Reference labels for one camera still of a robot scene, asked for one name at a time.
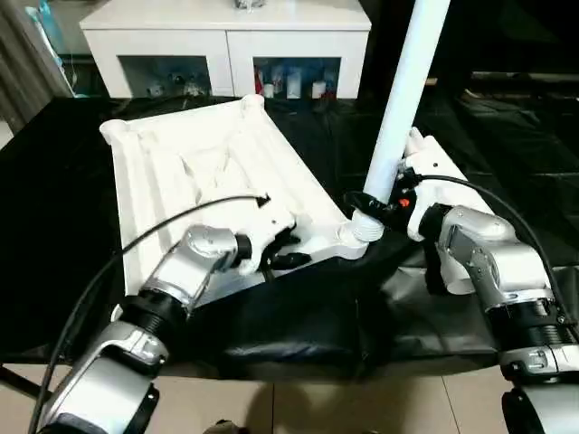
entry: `black tablecloth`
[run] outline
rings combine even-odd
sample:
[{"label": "black tablecloth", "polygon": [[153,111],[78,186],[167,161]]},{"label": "black tablecloth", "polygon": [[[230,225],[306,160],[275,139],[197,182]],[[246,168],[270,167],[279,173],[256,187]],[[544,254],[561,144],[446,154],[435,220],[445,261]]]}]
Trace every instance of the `black tablecloth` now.
[{"label": "black tablecloth", "polygon": [[[0,362],[45,361],[76,297],[119,247],[112,158],[100,123],[223,100],[56,99],[0,152]],[[342,194],[363,185],[383,109],[266,104],[345,212]],[[511,201],[534,226],[576,315],[578,121],[575,100],[435,94],[423,97],[416,119],[471,181]],[[106,324],[122,292],[117,267],[83,315],[68,360]],[[329,260],[197,309],[174,358],[203,375],[260,379],[359,378],[396,363],[456,372],[495,359],[476,298],[444,294],[436,270],[425,272],[422,246],[395,233],[362,264]]]}]

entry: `curtain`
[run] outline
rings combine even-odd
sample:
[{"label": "curtain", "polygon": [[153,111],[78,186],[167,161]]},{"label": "curtain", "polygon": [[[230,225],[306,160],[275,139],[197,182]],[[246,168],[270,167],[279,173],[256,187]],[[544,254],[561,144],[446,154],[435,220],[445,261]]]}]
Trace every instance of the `curtain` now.
[{"label": "curtain", "polygon": [[16,133],[52,98],[69,96],[22,2],[0,0],[0,118]]}]

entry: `silver robot arm segment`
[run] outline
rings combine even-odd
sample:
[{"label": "silver robot arm segment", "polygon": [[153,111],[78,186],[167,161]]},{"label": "silver robot arm segment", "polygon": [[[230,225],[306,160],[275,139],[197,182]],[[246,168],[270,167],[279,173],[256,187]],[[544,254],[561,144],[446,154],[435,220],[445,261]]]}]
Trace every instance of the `silver robot arm segment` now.
[{"label": "silver robot arm segment", "polygon": [[435,204],[420,231],[470,275],[499,346],[501,371],[515,386],[503,396],[509,432],[577,432],[579,344],[536,251],[506,220],[463,206]]},{"label": "silver robot arm segment", "polygon": [[250,239],[192,226],[123,314],[100,334],[45,406],[44,432],[142,433],[157,405],[152,384],[215,271],[252,256]]}]

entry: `black plastic sheet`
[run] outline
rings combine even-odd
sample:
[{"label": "black plastic sheet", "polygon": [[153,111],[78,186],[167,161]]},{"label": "black plastic sheet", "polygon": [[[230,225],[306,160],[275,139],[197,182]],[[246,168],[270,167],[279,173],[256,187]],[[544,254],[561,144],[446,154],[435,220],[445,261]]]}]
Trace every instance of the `black plastic sheet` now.
[{"label": "black plastic sheet", "polygon": [[[45,361],[76,297],[119,248],[112,158],[99,124],[224,100],[55,100],[0,152],[0,362]],[[362,188],[384,108],[267,101],[266,109],[351,212],[342,195]],[[471,181],[509,200],[537,230],[576,315],[578,121],[574,100],[434,94],[424,96],[416,119]],[[393,363],[457,372],[495,362],[476,297],[427,287],[422,246],[389,233],[372,249],[374,260],[362,266],[333,259],[198,309],[174,360],[207,376],[259,379],[362,378]],[[85,312],[69,357],[106,324],[122,293],[117,267]]]}]

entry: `white pole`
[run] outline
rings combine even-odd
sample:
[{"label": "white pole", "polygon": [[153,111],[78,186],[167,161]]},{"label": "white pole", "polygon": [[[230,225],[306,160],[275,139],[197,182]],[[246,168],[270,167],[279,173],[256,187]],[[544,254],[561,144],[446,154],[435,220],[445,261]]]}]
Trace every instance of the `white pole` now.
[{"label": "white pole", "polygon": [[[376,140],[364,192],[387,203],[403,156],[416,109],[428,78],[451,0],[416,0],[382,126]],[[376,241],[384,232],[377,220],[354,211],[352,230],[361,241]]]}]

